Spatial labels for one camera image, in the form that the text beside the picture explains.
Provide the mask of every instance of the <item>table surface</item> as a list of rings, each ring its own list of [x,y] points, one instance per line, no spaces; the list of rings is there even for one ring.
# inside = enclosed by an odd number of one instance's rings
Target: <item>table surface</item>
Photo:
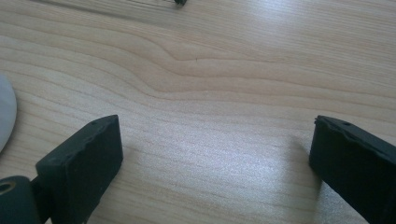
[[[89,223],[366,223],[312,172],[317,115],[396,145],[396,2],[0,0],[0,178],[120,116]]]

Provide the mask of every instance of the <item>black rubber pad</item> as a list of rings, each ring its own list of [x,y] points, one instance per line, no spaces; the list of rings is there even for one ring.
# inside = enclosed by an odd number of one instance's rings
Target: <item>black rubber pad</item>
[[[370,223],[396,223],[396,147],[355,125],[318,116],[312,169]]]
[[[55,201],[52,223],[85,223],[121,162],[117,115],[92,121],[39,161],[38,182]]]

